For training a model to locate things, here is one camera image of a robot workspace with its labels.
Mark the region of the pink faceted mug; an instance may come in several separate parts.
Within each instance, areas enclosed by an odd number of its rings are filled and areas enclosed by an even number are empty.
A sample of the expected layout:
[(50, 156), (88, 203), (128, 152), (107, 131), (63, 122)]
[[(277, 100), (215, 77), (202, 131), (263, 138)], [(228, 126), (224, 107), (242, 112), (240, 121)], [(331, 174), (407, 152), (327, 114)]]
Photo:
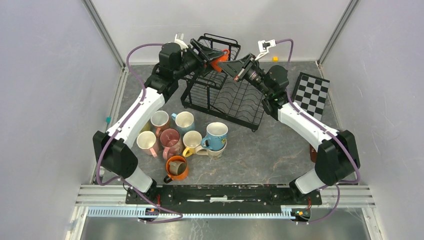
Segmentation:
[(156, 135), (152, 131), (141, 132), (136, 139), (136, 144), (147, 155), (151, 155), (154, 158), (158, 157), (160, 146)]

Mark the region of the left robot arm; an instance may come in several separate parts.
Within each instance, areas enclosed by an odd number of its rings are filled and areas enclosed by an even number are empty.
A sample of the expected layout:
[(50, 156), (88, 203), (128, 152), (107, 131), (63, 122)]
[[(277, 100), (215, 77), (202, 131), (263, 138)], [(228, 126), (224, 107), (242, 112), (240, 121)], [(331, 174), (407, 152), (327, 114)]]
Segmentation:
[(159, 44), (158, 63), (151, 75), (141, 82), (141, 92), (127, 112), (107, 131), (93, 135), (96, 160), (96, 182), (105, 186), (110, 181), (100, 179), (100, 169), (115, 174), (114, 180), (121, 179), (138, 191), (138, 197), (145, 204), (157, 198), (156, 182), (139, 167), (138, 158), (131, 147), (142, 127), (154, 113), (165, 105), (179, 87), (179, 80), (196, 73), (212, 70), (211, 64), (225, 56), (223, 50), (215, 50), (195, 39), (185, 46), (179, 42)]

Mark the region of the blue ribbed mug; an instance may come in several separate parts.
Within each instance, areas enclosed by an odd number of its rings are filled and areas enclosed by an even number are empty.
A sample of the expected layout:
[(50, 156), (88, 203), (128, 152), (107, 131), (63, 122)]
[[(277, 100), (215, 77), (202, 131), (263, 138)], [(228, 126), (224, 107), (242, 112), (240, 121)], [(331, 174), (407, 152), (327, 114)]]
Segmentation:
[(219, 151), (227, 143), (228, 126), (222, 122), (212, 122), (206, 127), (206, 136), (200, 145), (207, 150)]

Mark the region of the white patterned mug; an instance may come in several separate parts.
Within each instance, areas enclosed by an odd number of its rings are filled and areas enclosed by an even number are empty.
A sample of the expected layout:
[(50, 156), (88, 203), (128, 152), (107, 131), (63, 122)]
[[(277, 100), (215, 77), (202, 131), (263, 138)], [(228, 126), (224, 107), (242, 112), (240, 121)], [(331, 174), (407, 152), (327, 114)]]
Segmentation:
[(223, 156), (227, 145), (228, 145), (228, 143), (226, 143), (224, 145), (224, 147), (222, 149), (218, 150), (218, 151), (205, 149), (205, 148), (203, 148), (202, 146), (199, 145), (198, 149), (196, 150), (195, 153), (197, 155), (201, 155), (201, 156), (208, 156), (211, 160), (219, 160)]

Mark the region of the beige grey mug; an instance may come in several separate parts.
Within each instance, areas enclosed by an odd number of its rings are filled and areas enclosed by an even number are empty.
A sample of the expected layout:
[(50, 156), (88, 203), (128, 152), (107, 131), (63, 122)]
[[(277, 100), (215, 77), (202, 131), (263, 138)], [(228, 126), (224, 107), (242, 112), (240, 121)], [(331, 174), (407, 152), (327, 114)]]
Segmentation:
[(184, 161), (180, 160), (170, 161), (168, 166), (169, 173), (173, 176), (181, 175), (187, 168), (187, 164)]

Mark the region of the yellow-green faceted mug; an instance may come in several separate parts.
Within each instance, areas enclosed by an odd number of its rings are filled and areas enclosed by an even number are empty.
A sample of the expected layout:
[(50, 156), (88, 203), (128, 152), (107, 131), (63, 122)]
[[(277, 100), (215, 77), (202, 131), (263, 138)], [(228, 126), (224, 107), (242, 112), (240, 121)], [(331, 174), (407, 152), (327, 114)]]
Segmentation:
[(151, 130), (151, 123), (148, 121), (140, 130), (140, 133)]

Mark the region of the orange cup top rack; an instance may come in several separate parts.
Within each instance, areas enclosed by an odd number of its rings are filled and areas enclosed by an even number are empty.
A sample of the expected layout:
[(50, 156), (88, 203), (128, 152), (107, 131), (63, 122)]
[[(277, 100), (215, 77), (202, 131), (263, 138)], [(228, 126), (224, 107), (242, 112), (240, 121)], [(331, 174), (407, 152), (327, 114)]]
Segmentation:
[(226, 62), (229, 59), (230, 51), (228, 49), (224, 49), (223, 55), (219, 58), (215, 59), (210, 63), (210, 66), (218, 73), (222, 72), (222, 68), (218, 65), (220, 62)]

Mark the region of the yellow mug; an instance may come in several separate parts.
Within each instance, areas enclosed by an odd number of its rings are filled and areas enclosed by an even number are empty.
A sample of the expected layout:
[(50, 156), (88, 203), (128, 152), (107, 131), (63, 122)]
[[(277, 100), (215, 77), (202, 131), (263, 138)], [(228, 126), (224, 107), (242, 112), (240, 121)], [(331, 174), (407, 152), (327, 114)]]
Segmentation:
[(201, 147), (202, 139), (203, 137), (198, 131), (196, 130), (188, 131), (183, 136), (183, 144), (185, 146), (185, 149), (182, 152), (182, 156), (187, 158), (191, 155), (197, 154), (202, 149)]

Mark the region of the pink speckled mug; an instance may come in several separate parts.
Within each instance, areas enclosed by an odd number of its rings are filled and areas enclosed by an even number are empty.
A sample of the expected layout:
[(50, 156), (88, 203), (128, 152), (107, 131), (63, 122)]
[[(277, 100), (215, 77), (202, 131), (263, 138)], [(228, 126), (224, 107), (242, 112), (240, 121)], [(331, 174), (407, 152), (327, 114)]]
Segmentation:
[(164, 160), (180, 155), (183, 152), (182, 137), (174, 128), (164, 130), (159, 137), (159, 141), (163, 147), (162, 157)]

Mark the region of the salmon floral mug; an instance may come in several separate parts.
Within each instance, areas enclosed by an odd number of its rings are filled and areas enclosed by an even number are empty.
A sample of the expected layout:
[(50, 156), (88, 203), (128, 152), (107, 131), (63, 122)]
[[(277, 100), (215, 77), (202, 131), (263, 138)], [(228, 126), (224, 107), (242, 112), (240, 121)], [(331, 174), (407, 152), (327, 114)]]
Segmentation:
[(150, 122), (155, 128), (155, 136), (160, 137), (163, 131), (171, 127), (170, 117), (168, 113), (164, 110), (156, 111), (150, 118)]

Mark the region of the orange cup rack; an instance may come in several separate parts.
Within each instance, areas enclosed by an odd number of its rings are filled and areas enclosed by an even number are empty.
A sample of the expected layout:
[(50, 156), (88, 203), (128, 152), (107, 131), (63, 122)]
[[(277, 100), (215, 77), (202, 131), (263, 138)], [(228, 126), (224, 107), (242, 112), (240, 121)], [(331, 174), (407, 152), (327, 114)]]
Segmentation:
[(219, 58), (215, 59), (210, 63), (210, 66), (218, 73), (222, 72), (222, 68), (218, 65), (220, 62), (226, 62), (229, 59), (230, 51), (228, 49), (224, 49), (223, 55)]
[(180, 155), (170, 157), (166, 162), (165, 169), (166, 176), (163, 179), (165, 184), (175, 180), (184, 180), (189, 174), (188, 163), (186, 159)]

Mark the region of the light blue faceted mug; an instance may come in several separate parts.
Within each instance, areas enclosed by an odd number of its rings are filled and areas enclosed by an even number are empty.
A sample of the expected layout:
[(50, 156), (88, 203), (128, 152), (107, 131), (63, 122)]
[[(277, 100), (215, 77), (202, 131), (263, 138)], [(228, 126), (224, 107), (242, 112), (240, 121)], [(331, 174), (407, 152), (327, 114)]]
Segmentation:
[(174, 120), (177, 130), (182, 136), (195, 130), (195, 118), (191, 112), (182, 111), (178, 114), (172, 113), (171, 118)]

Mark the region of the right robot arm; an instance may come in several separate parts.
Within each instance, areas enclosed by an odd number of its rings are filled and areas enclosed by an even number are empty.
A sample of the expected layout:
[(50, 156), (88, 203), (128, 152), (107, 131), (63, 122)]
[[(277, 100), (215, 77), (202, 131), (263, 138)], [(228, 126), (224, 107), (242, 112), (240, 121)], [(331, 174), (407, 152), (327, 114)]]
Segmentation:
[(360, 180), (360, 160), (355, 136), (348, 130), (325, 126), (291, 100), (288, 71), (273, 65), (264, 71), (252, 54), (217, 66), (234, 81), (247, 81), (259, 90), (263, 110), (303, 137), (317, 152), (314, 168), (289, 184), (289, 199), (302, 204), (309, 193), (337, 183), (355, 184)]

